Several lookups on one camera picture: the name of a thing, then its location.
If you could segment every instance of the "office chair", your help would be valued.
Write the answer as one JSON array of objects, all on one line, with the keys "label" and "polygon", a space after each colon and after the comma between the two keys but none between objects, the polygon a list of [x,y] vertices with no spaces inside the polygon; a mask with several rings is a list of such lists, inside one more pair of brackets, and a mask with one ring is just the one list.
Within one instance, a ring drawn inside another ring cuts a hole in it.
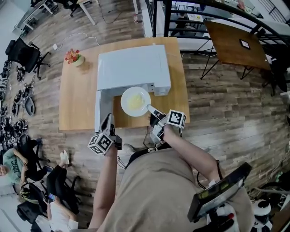
[{"label": "office chair", "polygon": [[41,79],[39,76],[40,66],[47,65],[50,67],[50,64],[42,63],[42,61],[51,53],[47,52],[44,56],[41,56],[37,46],[33,43],[27,45],[21,38],[18,38],[16,41],[11,40],[5,53],[8,56],[8,61],[14,61],[21,64],[26,72],[30,73],[32,70],[34,73],[37,72],[37,78],[39,80]]},{"label": "office chair", "polygon": [[62,4],[65,9],[70,9],[71,17],[73,17],[73,13],[80,7],[80,5],[77,4],[77,0],[53,0],[53,1]]}]

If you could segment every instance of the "wooden floor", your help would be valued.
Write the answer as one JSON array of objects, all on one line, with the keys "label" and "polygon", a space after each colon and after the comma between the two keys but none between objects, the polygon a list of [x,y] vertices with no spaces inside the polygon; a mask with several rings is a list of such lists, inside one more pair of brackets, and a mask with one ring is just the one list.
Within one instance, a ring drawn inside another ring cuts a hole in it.
[{"label": "wooden floor", "polygon": [[[59,153],[66,149],[72,158],[72,166],[68,168],[68,177],[72,179],[79,175],[82,179],[78,183],[78,190],[94,193],[102,167],[103,157],[95,156],[87,148],[93,131],[85,133],[60,133],[58,130],[59,87],[62,72],[63,57],[70,49],[85,49],[96,46],[95,39],[87,39],[84,35],[74,35],[68,38],[61,50],[52,50],[56,43],[60,46],[67,36],[84,32],[88,36],[96,36],[99,44],[115,41],[142,38],[144,36],[142,23],[133,21],[134,8],[131,0],[101,1],[103,14],[107,22],[102,19],[100,8],[88,4],[88,11],[97,23],[92,26],[86,15],[78,10],[74,17],[63,8],[39,25],[24,38],[25,42],[33,41],[44,53],[51,51],[52,55],[46,59],[51,68],[42,67],[42,79],[35,80],[34,102],[36,114],[29,117],[20,110],[18,117],[29,121],[29,135],[32,138],[43,138],[42,151],[45,157],[52,161],[52,166],[59,162]],[[271,170],[275,168],[285,155],[285,145],[288,143],[288,126],[286,114],[287,105],[279,96],[271,97],[269,88],[261,88],[263,80],[259,73],[249,74],[244,80],[239,77],[241,68],[228,65],[217,65],[203,80],[200,80],[202,69],[205,67],[206,56],[184,55],[184,71],[188,88],[191,123],[186,125],[184,138],[202,147],[221,161],[222,167],[228,173],[247,161],[253,170],[247,180],[248,187],[259,186],[267,181]],[[27,73],[25,82],[31,81],[33,74]],[[9,111],[12,109],[16,92],[23,83],[16,80],[16,71],[10,76],[12,90],[8,92],[4,104]],[[119,129],[116,132],[124,143],[141,147],[146,128]],[[126,163],[128,154],[120,152]],[[118,172],[117,186],[120,184],[124,170]],[[92,215],[93,198],[82,198],[80,206],[80,226],[85,227]]]}]

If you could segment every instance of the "beige shirt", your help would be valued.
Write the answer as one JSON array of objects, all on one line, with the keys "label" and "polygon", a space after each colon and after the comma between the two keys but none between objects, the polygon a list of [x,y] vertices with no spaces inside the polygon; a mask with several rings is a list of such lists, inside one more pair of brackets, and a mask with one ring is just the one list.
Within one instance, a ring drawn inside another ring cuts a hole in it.
[{"label": "beige shirt", "polygon": [[[134,160],[124,173],[117,197],[99,231],[105,232],[192,232],[206,225],[187,218],[198,189],[190,166],[169,148]],[[240,189],[229,201],[241,232],[254,222],[251,202]]]}]

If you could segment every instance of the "flower pot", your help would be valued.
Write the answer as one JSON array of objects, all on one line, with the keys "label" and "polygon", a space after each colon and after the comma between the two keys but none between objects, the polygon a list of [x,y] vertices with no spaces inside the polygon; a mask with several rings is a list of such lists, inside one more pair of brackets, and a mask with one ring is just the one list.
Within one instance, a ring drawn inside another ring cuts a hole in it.
[{"label": "flower pot", "polygon": [[78,67],[78,66],[80,66],[82,63],[84,63],[84,61],[85,61],[85,58],[84,58],[82,55],[80,55],[80,57],[78,58],[78,60],[75,61],[75,62],[73,62],[72,65],[73,65],[74,67]]}]

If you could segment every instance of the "hand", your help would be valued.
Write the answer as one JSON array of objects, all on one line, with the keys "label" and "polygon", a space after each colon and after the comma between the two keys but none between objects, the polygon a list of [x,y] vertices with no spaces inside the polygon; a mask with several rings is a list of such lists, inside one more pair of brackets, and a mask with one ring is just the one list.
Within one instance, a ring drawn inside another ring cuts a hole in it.
[{"label": "hand", "polygon": [[28,165],[28,159],[23,158],[22,162],[23,162],[24,165]]},{"label": "hand", "polygon": [[47,206],[50,206],[50,204],[46,201],[45,198],[43,198],[44,203],[46,203]]},{"label": "hand", "polygon": [[168,139],[172,138],[173,136],[175,136],[175,133],[172,129],[172,126],[170,124],[166,124],[164,127],[163,127],[163,130],[164,130],[164,135],[163,135],[163,140],[165,142],[168,141]]},{"label": "hand", "polygon": [[55,197],[55,200],[54,200],[54,203],[56,203],[57,205],[60,205],[60,199],[58,196],[54,196]]},{"label": "hand", "polygon": [[28,167],[26,166],[26,165],[24,165],[23,167],[22,167],[22,171],[23,172],[26,172],[28,170]]},{"label": "hand", "polygon": [[117,157],[118,155],[118,150],[115,146],[115,144],[112,144],[111,147],[109,148],[109,150],[106,153],[107,157]]}]

